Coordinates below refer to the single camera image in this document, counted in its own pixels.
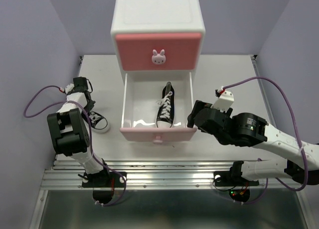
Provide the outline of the black canvas sneaker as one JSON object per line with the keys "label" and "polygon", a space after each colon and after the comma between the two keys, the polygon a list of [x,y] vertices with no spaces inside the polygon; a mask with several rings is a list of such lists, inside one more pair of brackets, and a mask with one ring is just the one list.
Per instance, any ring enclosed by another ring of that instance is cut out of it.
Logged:
{"label": "black canvas sneaker", "polygon": [[95,111],[91,111],[89,113],[89,119],[92,129],[96,133],[106,133],[110,129],[110,125],[107,119],[103,115]]}
{"label": "black canvas sneaker", "polygon": [[158,101],[157,128],[171,128],[173,126],[175,116],[174,95],[172,83],[167,82],[162,90],[162,98]]}

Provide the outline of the light pink drawer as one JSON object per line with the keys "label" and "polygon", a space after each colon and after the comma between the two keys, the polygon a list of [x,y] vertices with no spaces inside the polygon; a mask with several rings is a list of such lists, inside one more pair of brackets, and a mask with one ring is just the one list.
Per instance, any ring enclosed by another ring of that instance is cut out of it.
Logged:
{"label": "light pink drawer", "polygon": [[[174,91],[172,125],[156,125],[156,118],[166,84]],[[192,73],[190,71],[136,71],[125,74],[123,112],[120,132],[135,142],[189,141],[196,128],[187,127],[193,108]]]}

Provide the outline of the dark pink drawer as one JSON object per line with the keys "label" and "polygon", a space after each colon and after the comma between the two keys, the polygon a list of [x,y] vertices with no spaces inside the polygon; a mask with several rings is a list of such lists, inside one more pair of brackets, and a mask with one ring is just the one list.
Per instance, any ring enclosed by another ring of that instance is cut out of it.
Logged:
{"label": "dark pink drawer", "polygon": [[201,33],[117,34],[115,42],[124,71],[193,70]]}

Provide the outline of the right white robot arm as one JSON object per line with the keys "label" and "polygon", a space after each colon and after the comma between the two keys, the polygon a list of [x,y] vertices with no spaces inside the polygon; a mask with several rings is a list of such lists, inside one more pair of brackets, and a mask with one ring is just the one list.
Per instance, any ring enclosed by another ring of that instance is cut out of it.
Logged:
{"label": "right white robot arm", "polygon": [[221,145],[252,147],[278,155],[277,159],[235,161],[228,171],[217,171],[217,186],[257,186],[260,179],[288,178],[307,185],[319,183],[319,146],[302,142],[279,131],[265,119],[252,114],[232,115],[210,103],[196,101],[188,116],[187,127],[196,126],[213,135]]}

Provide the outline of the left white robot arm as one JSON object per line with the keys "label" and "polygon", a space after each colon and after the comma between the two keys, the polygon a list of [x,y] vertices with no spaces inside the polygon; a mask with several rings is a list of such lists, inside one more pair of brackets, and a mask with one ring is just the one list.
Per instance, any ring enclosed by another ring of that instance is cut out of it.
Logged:
{"label": "left white robot arm", "polygon": [[53,114],[47,123],[56,154],[63,154],[77,161],[85,170],[81,175],[85,186],[106,186],[111,174],[104,167],[105,161],[95,156],[91,146],[90,132],[106,133],[110,129],[107,119],[93,111],[95,101],[91,97],[93,87],[85,77],[76,77],[65,87],[66,102]]}

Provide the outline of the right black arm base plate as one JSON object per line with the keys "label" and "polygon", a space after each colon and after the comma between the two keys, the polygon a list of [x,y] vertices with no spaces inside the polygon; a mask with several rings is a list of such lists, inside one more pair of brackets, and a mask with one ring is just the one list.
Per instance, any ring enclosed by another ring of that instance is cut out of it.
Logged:
{"label": "right black arm base plate", "polygon": [[230,171],[215,171],[214,182],[217,187],[259,186],[259,181],[248,181],[241,176],[232,176]]}

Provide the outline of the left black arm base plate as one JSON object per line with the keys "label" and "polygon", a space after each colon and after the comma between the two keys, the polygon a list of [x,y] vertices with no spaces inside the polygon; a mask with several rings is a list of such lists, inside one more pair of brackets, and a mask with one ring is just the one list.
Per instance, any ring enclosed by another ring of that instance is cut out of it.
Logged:
{"label": "left black arm base plate", "polygon": [[94,175],[88,175],[87,173],[78,174],[82,179],[83,188],[124,188],[124,178],[126,179],[126,172],[116,174],[114,172],[106,173],[100,172]]}

